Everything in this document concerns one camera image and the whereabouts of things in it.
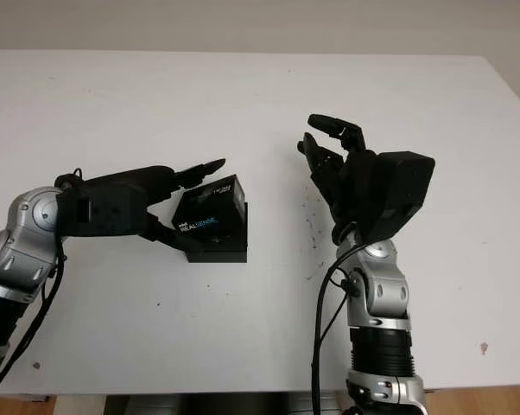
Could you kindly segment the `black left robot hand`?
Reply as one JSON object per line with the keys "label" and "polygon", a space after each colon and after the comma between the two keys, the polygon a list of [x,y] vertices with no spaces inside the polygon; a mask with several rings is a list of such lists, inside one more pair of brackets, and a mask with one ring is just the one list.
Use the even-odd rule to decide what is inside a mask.
{"label": "black left robot hand", "polygon": [[179,251],[199,252],[200,242],[164,226],[149,207],[182,188],[200,185],[224,164],[221,158],[182,171],[156,165],[85,181],[77,178],[57,196],[58,232],[71,237],[138,235]]}

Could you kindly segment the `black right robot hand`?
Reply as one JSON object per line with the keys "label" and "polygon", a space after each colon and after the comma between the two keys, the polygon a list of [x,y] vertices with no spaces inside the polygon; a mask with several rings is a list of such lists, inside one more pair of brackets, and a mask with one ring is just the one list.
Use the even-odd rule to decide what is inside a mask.
{"label": "black right robot hand", "polygon": [[376,153],[366,148],[361,127],[322,114],[309,115],[308,124],[339,140],[346,151],[342,156],[318,145],[309,132],[297,144],[298,151],[306,157],[311,180],[329,207],[334,221],[333,243],[342,243],[349,233],[356,234],[359,244],[386,239],[387,236],[368,218],[371,171]]}

